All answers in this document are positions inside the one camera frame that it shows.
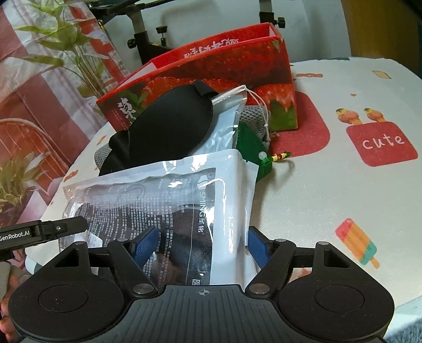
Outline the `person's left hand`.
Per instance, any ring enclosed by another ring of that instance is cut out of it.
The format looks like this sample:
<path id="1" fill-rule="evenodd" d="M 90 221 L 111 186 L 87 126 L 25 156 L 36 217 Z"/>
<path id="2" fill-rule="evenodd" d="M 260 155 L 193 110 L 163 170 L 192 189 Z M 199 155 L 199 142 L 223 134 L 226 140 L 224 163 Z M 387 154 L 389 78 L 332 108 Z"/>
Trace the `person's left hand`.
<path id="1" fill-rule="evenodd" d="M 29 277 L 28 273 L 17 266 L 1 262 L 1 332 L 7 342 L 19 341 L 19 335 L 9 316 L 9 300 Z"/>

